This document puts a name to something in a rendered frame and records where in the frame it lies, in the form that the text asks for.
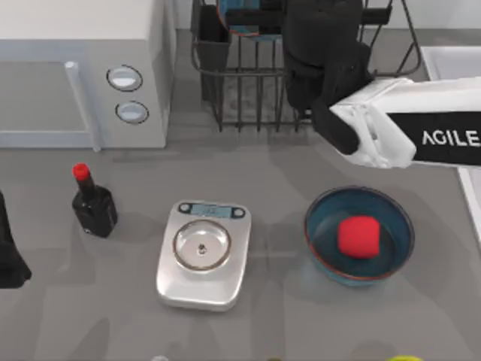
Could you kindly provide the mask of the pale microwave door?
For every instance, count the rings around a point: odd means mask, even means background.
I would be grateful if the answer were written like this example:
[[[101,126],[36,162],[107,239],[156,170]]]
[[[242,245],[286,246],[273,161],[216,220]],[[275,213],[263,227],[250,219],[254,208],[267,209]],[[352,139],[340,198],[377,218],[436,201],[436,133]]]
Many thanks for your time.
[[[92,148],[65,62],[0,62],[0,148]]]

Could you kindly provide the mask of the blue plate with red rim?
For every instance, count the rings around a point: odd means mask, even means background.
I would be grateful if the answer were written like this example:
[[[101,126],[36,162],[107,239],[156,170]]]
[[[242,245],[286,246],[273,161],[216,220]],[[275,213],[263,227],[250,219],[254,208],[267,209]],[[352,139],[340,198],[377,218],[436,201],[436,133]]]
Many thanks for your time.
[[[216,0],[217,15],[230,32],[255,41],[281,38],[286,0]]]

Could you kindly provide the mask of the pale microwave oven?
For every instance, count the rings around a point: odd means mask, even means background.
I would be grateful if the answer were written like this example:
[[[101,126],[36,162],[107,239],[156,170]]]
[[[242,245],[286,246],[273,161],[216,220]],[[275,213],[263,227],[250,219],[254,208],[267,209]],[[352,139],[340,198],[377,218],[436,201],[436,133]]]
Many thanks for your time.
[[[167,143],[175,50],[174,36],[166,33],[145,39],[4,39],[0,62],[77,62],[98,119],[101,150],[161,149]],[[140,89],[120,92],[109,85],[107,71],[121,65],[141,73]],[[145,122],[128,124],[117,117],[116,106],[130,101],[148,108]]]

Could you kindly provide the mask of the silver kitchen scale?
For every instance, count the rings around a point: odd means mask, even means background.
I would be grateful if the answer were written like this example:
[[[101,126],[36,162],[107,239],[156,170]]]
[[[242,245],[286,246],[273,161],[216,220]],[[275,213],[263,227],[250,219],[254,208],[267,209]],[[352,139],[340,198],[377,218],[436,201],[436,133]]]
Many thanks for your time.
[[[172,307],[223,312],[237,301],[252,215],[243,205],[181,200],[168,215],[156,291]]]

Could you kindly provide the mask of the black cutlery holder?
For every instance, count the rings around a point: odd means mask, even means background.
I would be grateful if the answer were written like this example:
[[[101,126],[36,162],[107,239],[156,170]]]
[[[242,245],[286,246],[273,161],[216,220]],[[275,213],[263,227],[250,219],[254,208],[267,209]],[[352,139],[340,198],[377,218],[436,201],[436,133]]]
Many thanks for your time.
[[[206,5],[201,0],[192,0],[191,32],[196,44],[200,69],[224,72],[231,38],[218,16],[216,5]]]

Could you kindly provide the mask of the black bottle with red cap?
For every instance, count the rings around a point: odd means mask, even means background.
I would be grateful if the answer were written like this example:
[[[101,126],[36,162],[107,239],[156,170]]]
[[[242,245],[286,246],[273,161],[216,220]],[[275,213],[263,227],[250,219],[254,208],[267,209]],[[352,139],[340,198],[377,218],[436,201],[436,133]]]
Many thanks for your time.
[[[95,183],[89,167],[79,162],[72,168],[77,192],[72,208],[84,232],[107,238],[118,221],[116,205],[109,189]]]

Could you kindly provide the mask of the blue bowl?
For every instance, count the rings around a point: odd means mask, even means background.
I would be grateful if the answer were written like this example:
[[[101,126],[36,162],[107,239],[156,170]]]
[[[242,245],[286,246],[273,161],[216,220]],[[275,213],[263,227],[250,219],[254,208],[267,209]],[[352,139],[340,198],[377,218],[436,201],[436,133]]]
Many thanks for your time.
[[[380,222],[380,254],[373,259],[353,259],[337,248],[339,223],[358,215]],[[379,190],[360,186],[335,187],[315,199],[304,216],[304,237],[320,270],[348,287],[369,287],[390,278],[415,248],[413,223],[403,207]]]

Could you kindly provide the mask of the small round microwave knob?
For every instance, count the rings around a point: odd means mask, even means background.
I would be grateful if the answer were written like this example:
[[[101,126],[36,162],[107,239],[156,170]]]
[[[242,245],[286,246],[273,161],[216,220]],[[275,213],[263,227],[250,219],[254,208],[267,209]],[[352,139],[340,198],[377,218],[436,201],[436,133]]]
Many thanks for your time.
[[[128,124],[141,124],[149,117],[148,108],[140,102],[130,101],[118,104],[115,109],[117,117]]]

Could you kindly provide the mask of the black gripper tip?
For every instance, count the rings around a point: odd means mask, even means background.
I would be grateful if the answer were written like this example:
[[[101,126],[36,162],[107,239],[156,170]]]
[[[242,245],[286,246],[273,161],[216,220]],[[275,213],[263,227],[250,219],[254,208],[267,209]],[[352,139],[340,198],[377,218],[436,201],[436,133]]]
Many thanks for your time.
[[[15,245],[5,198],[0,191],[0,290],[21,288],[32,278],[32,271]]]

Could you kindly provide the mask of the red cube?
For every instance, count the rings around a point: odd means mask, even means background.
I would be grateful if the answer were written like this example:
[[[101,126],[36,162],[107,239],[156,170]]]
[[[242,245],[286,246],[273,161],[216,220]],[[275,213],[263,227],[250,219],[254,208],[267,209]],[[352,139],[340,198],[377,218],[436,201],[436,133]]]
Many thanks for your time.
[[[373,259],[380,254],[380,222],[370,216],[350,216],[337,228],[337,248],[353,259]]]

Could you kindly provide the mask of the large round microwave knob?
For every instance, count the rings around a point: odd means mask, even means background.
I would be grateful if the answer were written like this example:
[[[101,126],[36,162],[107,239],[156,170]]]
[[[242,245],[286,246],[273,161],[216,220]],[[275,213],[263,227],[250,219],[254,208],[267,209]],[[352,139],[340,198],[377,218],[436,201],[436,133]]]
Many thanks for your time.
[[[109,69],[106,79],[110,86],[120,92],[134,92],[143,85],[141,73],[129,65]]]

